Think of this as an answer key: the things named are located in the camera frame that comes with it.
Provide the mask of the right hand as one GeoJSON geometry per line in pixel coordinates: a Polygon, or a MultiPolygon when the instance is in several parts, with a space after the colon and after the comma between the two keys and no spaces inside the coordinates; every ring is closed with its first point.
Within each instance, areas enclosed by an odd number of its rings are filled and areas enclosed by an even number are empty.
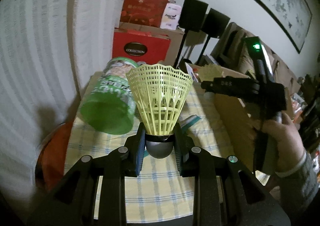
{"type": "Polygon", "coordinates": [[[282,112],[281,119],[281,123],[275,120],[264,121],[261,130],[276,140],[278,149],[276,171],[286,173],[301,167],[306,160],[306,151],[290,117],[282,112]]]}

